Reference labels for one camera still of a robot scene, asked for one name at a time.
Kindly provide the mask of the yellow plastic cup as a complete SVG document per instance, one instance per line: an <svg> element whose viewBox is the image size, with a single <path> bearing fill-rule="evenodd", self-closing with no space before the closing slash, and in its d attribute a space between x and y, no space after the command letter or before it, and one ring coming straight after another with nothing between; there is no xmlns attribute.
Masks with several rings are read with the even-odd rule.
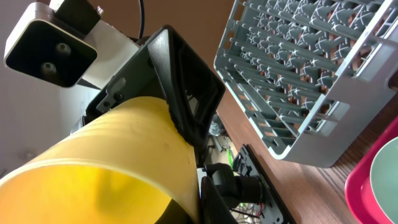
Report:
<svg viewBox="0 0 398 224"><path fill-rule="evenodd" d="M165 100L125 101L1 179L2 223L200 222L195 153Z"/></svg>

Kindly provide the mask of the green bowl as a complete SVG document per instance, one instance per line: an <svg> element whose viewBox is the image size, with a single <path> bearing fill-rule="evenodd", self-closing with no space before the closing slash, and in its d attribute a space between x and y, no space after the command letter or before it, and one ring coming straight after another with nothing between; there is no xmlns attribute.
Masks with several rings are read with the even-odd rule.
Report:
<svg viewBox="0 0 398 224"><path fill-rule="evenodd" d="M397 223L397 138L386 143L375 155L370 182L377 204L392 223Z"/></svg>

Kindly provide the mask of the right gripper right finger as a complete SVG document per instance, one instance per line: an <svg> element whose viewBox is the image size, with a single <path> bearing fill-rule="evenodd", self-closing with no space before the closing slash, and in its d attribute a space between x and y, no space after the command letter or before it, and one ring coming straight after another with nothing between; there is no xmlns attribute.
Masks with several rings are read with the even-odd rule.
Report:
<svg viewBox="0 0 398 224"><path fill-rule="evenodd" d="M238 224L210 177L202 178L200 190L199 223ZM194 224L194 221L177 202L171 200L155 224Z"/></svg>

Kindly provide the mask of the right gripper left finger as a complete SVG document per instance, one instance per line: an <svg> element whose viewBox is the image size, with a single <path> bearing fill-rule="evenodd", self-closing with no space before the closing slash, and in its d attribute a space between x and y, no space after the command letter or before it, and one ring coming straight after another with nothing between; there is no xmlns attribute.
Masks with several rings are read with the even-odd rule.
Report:
<svg viewBox="0 0 398 224"><path fill-rule="evenodd" d="M223 82L170 25L148 40L147 49L178 133L192 146L204 145Z"/></svg>

